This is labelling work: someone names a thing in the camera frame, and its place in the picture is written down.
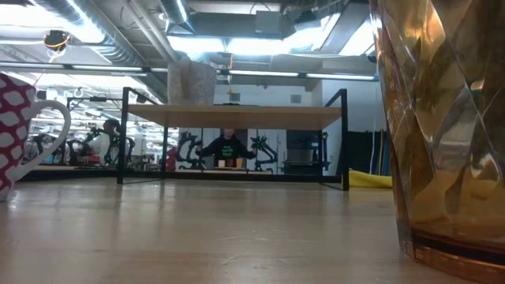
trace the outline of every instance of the black metal frame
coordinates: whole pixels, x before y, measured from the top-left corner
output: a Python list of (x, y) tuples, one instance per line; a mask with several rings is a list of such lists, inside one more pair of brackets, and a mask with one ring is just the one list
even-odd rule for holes
[[(318, 159), (321, 167), (319, 176), (296, 176), (296, 175), (264, 175), (264, 174), (205, 174), (205, 173), (174, 173), (166, 171), (166, 149), (168, 141), (168, 128), (164, 127), (163, 131), (163, 153), (162, 153), (162, 166), (161, 172), (132, 172), (125, 170), (125, 149), (126, 149), (126, 124), (128, 122), (129, 113), (129, 93), (132, 92), (136, 95), (142, 95), (133, 88), (124, 87), (122, 92), (122, 112), (121, 112), (121, 126), (120, 126), (120, 137), (119, 137), (119, 155), (118, 155), (118, 171), (117, 171), (117, 183), (119, 185), (127, 184), (125, 183), (125, 178), (188, 178), (188, 179), (200, 179), (200, 180), (231, 180), (231, 181), (296, 181), (296, 182), (319, 182), (321, 185), (325, 185), (330, 188), (334, 188), (328, 183), (341, 183), (343, 191), (349, 190), (349, 167), (347, 162), (347, 89), (340, 89), (326, 104), (329, 107), (336, 99), (342, 97), (342, 154), (340, 159), (342, 159), (342, 176), (324, 176), (324, 160), (323, 153), (325, 152), (323, 146), (323, 131), (321, 130), (318, 145)], [(147, 99), (150, 103), (157, 104), (150, 99)]]

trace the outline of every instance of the man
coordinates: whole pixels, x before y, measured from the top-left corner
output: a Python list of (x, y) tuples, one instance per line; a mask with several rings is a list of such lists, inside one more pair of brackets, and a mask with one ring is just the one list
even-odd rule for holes
[(247, 147), (234, 135), (233, 129), (224, 129), (219, 138), (203, 149), (200, 145), (197, 146), (195, 152), (202, 157), (214, 155), (214, 166), (219, 165), (219, 160), (233, 160), (233, 165), (228, 163), (226, 166), (236, 166), (237, 158), (256, 157), (256, 149), (247, 151)]

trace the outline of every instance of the ductwork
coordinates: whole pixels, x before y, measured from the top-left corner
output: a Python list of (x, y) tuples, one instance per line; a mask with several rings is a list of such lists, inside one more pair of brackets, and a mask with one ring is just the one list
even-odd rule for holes
[[(142, 66), (146, 61), (135, 51), (103, 12), (89, 0), (32, 0), (56, 17), (63, 18), (72, 26), (70, 31), (86, 43), (101, 43), (104, 47), (92, 49), (114, 65)], [(156, 96), (166, 102), (166, 84), (153, 73), (138, 77)]]
[(189, 8), (185, 0), (158, 0), (167, 19), (167, 31), (178, 25), (195, 34), (193, 26), (189, 23)]

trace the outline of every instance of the yellow mat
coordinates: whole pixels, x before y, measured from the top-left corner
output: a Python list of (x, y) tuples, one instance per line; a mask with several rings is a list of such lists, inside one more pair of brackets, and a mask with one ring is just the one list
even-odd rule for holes
[(365, 188), (392, 188), (393, 181), (391, 177), (378, 176), (375, 174), (366, 174), (356, 170), (349, 171), (349, 184), (351, 187)]

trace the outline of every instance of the mug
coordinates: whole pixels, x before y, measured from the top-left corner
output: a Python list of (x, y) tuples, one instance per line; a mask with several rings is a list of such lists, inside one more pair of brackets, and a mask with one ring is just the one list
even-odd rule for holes
[[(63, 104), (53, 100), (34, 103), (35, 96), (35, 87), (0, 73), (0, 201), (7, 199), (15, 181), (60, 147), (70, 130), (70, 112)], [(62, 132), (46, 151), (21, 165), (30, 120), (46, 107), (63, 114), (65, 124)]]

